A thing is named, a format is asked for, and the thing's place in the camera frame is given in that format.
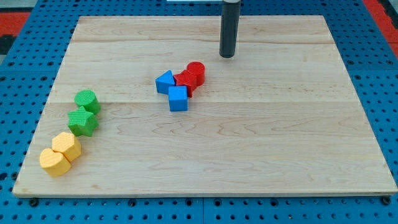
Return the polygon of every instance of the wooden board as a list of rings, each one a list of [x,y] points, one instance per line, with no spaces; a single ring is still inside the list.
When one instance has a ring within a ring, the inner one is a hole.
[[[397,187],[322,16],[242,16],[223,59],[219,17],[81,17],[14,186],[18,197],[389,195]],[[192,60],[206,82],[171,113],[155,78]],[[100,127],[71,170],[39,154],[77,91]]]

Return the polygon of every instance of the red surface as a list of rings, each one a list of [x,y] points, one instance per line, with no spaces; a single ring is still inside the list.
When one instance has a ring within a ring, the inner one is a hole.
[[[192,97],[193,91],[197,88],[197,78],[195,75],[184,70],[182,73],[173,75],[176,86],[185,85],[188,90],[188,97]]]
[[[201,62],[191,62],[187,65],[187,71],[197,78],[197,86],[205,82],[205,65]]]
[[[398,57],[398,30],[392,25],[391,18],[385,13],[384,6],[377,0],[363,0],[374,21],[379,26],[384,38]]]
[[[18,36],[30,12],[0,12],[0,36]]]

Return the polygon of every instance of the toy block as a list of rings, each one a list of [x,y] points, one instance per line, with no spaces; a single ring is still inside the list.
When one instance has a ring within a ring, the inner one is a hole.
[[[92,112],[86,111],[83,106],[76,111],[68,113],[70,131],[75,136],[89,136],[93,135],[93,131],[98,127],[98,121]]]
[[[191,98],[193,91],[197,88],[197,78],[195,75],[184,70],[182,73],[174,75],[176,86],[186,86],[188,97]]]
[[[186,86],[169,87],[169,106],[170,111],[188,110],[188,96]]]
[[[54,152],[52,149],[44,149],[40,153],[40,166],[51,177],[58,177],[68,172],[70,163],[60,152]]]
[[[201,62],[191,62],[187,65],[187,71],[197,78],[197,86],[205,82],[205,65]]]
[[[167,71],[163,75],[159,76],[155,80],[156,90],[158,93],[169,94],[169,87],[175,86],[175,80],[173,78],[172,71]]]
[[[74,134],[62,132],[52,139],[52,150],[62,153],[71,162],[81,155],[81,144]]]
[[[101,105],[92,90],[82,90],[75,96],[75,103],[77,106],[84,108],[96,115],[101,110]]]

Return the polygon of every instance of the pegboard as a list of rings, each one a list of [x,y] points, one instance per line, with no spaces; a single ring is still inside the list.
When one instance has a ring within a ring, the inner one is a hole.
[[[0,66],[0,222],[396,222],[397,196],[36,200],[11,194],[79,16],[220,13],[220,4],[171,4],[166,0],[39,0]],[[397,180],[398,61],[362,1],[243,0],[241,14],[325,16]]]

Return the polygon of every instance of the blue cube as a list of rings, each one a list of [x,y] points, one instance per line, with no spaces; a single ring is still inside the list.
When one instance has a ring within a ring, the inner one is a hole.
[[[156,79],[156,90],[158,93],[169,94],[169,87],[175,86],[172,71],[167,71]]]
[[[186,86],[169,87],[170,111],[188,110],[188,91]]]

